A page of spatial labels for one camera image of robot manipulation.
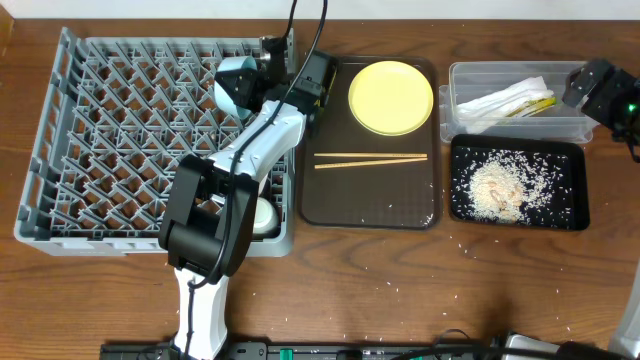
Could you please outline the light blue bowl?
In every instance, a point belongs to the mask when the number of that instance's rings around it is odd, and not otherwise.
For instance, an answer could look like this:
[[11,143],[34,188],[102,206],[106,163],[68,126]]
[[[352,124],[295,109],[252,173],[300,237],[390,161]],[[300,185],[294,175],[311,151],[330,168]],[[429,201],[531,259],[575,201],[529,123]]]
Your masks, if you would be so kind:
[[226,58],[214,76],[214,101],[226,114],[245,120],[258,108],[259,85],[257,63],[252,56]]

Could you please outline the green chopstick wrapper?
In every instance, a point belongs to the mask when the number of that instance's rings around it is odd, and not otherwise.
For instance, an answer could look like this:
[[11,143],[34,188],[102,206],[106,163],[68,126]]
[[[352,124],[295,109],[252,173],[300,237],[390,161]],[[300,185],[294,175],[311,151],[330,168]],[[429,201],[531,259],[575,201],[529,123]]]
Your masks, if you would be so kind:
[[556,98],[544,98],[535,101],[528,101],[513,112],[508,114],[510,118],[522,118],[529,117],[535,114],[538,114],[542,111],[545,111],[548,108],[554,107],[556,105]]

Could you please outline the yellow plate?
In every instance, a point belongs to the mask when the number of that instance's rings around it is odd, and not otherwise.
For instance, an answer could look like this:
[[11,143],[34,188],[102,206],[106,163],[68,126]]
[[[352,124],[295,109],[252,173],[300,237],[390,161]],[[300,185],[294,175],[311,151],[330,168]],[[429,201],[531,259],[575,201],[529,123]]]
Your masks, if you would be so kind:
[[434,110],[431,83],[416,67],[400,61],[379,61],[352,80],[348,105],[367,130],[402,136],[421,127]]

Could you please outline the rice leftovers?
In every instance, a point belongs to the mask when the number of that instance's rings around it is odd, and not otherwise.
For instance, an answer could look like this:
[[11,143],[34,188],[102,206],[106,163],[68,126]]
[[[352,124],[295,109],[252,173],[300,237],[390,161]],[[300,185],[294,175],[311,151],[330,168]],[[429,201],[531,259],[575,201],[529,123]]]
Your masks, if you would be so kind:
[[565,155],[456,147],[451,207],[473,222],[571,229],[572,175]]

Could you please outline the white napkin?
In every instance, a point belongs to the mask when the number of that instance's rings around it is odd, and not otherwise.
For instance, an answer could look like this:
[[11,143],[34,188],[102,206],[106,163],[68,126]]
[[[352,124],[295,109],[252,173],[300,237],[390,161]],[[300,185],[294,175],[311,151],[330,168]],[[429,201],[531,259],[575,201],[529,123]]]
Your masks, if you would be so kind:
[[503,90],[459,104],[455,107],[459,121],[470,134],[480,134],[512,119],[508,114],[528,101],[555,97],[542,76],[529,77]]

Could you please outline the cream plastic cup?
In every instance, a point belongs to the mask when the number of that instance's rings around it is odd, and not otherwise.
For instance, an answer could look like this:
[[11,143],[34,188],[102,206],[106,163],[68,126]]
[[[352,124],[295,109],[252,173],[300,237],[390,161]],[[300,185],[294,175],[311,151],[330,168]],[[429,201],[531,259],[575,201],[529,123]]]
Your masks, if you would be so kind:
[[265,198],[257,199],[253,225],[253,238],[264,239],[275,235],[280,220],[276,208]]

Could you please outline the wooden chopstick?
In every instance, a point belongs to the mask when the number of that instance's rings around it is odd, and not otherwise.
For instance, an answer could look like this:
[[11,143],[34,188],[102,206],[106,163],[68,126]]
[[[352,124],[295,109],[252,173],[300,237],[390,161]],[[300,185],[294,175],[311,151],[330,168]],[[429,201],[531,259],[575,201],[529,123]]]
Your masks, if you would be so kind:
[[412,162],[424,162],[428,158],[403,158],[403,159],[390,159],[390,160],[368,160],[368,161],[356,161],[356,162],[344,162],[344,163],[330,163],[330,164],[318,164],[314,166],[314,169],[335,169],[335,168],[353,168],[353,167],[367,167],[367,166],[382,166],[382,165],[394,165],[402,163]]
[[334,152],[334,153],[314,153],[315,157],[335,157],[335,158],[428,158],[426,153],[356,153],[356,152]]

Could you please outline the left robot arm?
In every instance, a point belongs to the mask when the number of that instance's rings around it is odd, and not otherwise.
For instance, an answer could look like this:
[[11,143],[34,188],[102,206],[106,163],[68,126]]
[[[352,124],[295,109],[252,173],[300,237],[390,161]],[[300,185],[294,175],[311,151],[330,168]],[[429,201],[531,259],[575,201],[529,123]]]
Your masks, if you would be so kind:
[[213,359],[223,348],[228,284],[253,239],[260,184],[316,125],[337,68],[336,57],[318,50],[291,81],[260,71],[251,56],[218,67],[216,105],[254,119],[225,148],[207,158],[187,155],[176,170],[159,233],[181,296],[170,358]]

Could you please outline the black waste tray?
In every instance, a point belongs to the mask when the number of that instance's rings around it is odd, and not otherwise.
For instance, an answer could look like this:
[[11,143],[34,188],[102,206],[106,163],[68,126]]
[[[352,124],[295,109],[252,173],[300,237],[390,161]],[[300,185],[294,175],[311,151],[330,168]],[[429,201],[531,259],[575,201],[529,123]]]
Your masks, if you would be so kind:
[[573,143],[457,135],[450,180],[462,221],[569,231],[591,223],[584,152]]

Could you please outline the clear plastic bin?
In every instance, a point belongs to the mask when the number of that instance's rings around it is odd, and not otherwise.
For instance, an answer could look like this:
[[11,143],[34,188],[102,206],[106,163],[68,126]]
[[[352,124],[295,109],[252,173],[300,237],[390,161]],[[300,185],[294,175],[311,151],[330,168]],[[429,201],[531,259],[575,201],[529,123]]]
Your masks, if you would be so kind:
[[[439,88],[440,138],[449,143],[459,134],[554,140],[586,144],[598,123],[578,109],[565,105],[561,97],[569,73],[582,61],[484,61],[457,62],[449,69],[449,83]],[[554,92],[556,104],[531,117],[460,117],[458,107],[526,80],[540,77]]]

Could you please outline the grey dish rack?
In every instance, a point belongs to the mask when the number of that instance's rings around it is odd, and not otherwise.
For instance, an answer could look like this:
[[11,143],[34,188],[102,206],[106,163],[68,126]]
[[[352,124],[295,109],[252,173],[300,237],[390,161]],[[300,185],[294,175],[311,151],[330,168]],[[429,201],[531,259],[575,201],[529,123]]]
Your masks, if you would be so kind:
[[214,102],[216,70],[236,56],[268,61],[261,38],[79,38],[63,29],[15,238],[53,256],[158,252],[180,161],[213,155],[249,125]]

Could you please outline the brown serving tray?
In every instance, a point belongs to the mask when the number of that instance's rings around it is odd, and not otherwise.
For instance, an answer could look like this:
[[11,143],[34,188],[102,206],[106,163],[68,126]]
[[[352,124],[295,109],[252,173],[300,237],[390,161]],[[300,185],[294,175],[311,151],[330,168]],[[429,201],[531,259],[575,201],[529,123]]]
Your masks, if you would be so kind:
[[[383,56],[341,56],[318,127],[300,145],[296,201],[302,218],[317,226],[424,231],[442,217],[442,167],[438,101],[428,120],[401,136],[367,130],[349,109],[349,86]],[[320,169],[340,163],[329,153],[425,154],[420,162]]]

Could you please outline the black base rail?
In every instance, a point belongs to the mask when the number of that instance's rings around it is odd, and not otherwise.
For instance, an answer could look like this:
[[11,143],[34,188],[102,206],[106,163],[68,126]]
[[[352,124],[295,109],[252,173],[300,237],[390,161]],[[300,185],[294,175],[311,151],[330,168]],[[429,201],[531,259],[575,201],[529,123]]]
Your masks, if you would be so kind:
[[[426,344],[269,344],[264,342],[227,343],[214,359],[230,360],[384,360],[428,348]],[[99,360],[172,359],[168,343],[103,344]]]

